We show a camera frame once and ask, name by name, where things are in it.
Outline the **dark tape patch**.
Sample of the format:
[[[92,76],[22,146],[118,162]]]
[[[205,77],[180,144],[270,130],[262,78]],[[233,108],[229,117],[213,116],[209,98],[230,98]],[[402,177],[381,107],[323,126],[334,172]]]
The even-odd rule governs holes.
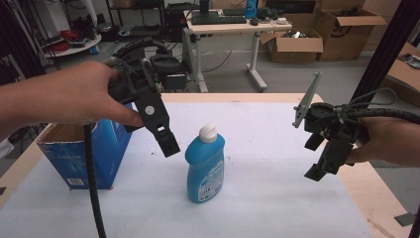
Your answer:
[[[401,225],[402,227],[405,227],[405,226],[413,224],[415,220],[415,215],[412,214],[411,212],[408,212],[405,214],[395,216],[394,219],[397,221],[399,225]]]

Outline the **round white table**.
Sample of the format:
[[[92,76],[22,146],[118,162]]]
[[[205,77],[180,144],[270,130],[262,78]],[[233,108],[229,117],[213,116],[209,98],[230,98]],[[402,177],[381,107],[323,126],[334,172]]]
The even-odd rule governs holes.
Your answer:
[[[95,35],[93,40],[87,39],[81,46],[70,44],[66,41],[52,44],[44,48],[44,55],[46,58],[59,58],[69,56],[77,53],[81,53],[92,48],[95,48],[102,40],[102,36],[99,34]]]

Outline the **blue cardboard box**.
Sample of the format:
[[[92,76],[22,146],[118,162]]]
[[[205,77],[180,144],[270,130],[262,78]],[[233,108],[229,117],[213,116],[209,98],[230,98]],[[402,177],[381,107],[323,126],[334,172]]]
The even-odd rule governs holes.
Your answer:
[[[98,189],[110,189],[132,134],[123,125],[102,119],[92,126],[92,152]],[[37,144],[70,189],[88,189],[84,128],[50,124]]]

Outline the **large open cardboard box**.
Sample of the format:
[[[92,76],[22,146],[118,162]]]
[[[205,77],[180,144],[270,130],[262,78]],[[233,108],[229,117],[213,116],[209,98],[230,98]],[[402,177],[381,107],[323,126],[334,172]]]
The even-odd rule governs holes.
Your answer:
[[[341,9],[322,10],[315,31],[323,40],[323,52],[317,61],[357,60],[362,53],[372,29],[385,26],[379,15],[361,9],[356,16],[340,16]]]

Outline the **black device on floor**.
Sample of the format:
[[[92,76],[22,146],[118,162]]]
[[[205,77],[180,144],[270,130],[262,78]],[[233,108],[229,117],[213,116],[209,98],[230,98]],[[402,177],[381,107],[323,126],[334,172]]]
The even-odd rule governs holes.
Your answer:
[[[186,87],[188,68],[176,57],[156,55],[152,56],[150,61],[164,90],[179,90]]]

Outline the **white table mat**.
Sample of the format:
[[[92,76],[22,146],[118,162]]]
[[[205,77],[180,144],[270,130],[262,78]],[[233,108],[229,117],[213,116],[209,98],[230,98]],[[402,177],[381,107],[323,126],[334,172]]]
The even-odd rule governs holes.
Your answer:
[[[113,185],[100,191],[108,238],[370,238],[341,180],[305,177],[320,154],[304,149],[290,103],[169,102],[181,149],[209,122],[225,140],[224,183],[209,201],[187,197],[182,153],[165,157],[133,133]]]

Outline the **small open cardboard box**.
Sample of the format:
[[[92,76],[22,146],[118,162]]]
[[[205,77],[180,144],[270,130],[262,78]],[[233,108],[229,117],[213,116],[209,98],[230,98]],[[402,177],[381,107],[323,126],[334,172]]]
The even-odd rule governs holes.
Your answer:
[[[310,63],[324,51],[322,37],[311,28],[262,33],[261,43],[273,62]]]

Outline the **black keyboard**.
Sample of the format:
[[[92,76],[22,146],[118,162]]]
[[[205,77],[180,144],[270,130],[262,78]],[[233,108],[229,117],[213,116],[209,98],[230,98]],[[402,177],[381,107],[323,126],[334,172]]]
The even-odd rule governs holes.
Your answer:
[[[192,25],[226,25],[226,24],[246,24],[247,20],[242,16],[200,16],[191,19]]]

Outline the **blue bottle with white cap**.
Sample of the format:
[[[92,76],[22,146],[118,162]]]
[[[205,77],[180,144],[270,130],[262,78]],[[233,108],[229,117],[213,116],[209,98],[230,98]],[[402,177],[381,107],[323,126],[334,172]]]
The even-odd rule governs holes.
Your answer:
[[[225,139],[217,132],[215,123],[203,126],[187,147],[187,194],[192,202],[206,202],[221,190],[224,182],[224,147]]]

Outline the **flat cardboard box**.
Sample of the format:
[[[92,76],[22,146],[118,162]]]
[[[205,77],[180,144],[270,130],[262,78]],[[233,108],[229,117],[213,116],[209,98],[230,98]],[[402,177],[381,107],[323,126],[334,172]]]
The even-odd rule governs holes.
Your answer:
[[[420,107],[420,69],[403,61],[408,55],[420,57],[420,50],[406,43],[382,85],[393,89],[399,98]]]

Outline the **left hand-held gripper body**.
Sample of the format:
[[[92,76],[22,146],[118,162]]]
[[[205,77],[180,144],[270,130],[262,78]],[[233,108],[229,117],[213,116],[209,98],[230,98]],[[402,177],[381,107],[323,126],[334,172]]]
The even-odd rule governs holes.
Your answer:
[[[107,65],[119,72],[120,79],[108,85],[109,95],[120,103],[161,101],[154,80],[154,71],[148,59],[141,59],[135,66],[122,59],[108,58]]]

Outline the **person's left hand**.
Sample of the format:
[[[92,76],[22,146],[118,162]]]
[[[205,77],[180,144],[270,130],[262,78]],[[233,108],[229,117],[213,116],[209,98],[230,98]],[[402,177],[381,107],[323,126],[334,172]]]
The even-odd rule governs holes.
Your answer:
[[[98,119],[141,127],[142,118],[108,93],[108,85],[117,80],[116,69],[88,61],[25,81],[27,123],[86,123]]]

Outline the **blue container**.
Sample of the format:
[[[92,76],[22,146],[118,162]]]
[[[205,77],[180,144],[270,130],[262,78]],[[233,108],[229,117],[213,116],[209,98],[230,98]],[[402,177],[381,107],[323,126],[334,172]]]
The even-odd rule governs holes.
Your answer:
[[[245,18],[253,19],[257,12],[257,0],[246,0]]]

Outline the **light wooden desk white legs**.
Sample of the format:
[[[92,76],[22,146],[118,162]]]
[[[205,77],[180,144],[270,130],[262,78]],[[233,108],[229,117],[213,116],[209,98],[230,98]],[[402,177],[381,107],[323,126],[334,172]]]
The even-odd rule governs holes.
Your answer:
[[[201,50],[199,43],[202,35],[227,35],[227,34],[253,34],[251,62],[246,64],[250,79],[258,86],[260,92],[267,90],[267,85],[256,70],[257,57],[260,47],[260,38],[263,32],[287,31],[292,25],[276,24],[274,21],[253,26],[250,21],[246,24],[224,24],[224,25],[193,25],[192,17],[186,18],[187,27],[182,32],[182,58],[189,63],[190,76],[199,86],[201,92],[208,92],[207,84],[201,70]]]

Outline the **black computer tower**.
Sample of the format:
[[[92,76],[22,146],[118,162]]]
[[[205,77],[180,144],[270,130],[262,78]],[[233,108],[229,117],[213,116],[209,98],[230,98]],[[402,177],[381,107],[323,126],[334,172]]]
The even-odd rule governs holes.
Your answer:
[[[168,34],[180,32],[186,26],[184,12],[198,9],[197,4],[190,2],[168,4],[163,11],[165,31]]]

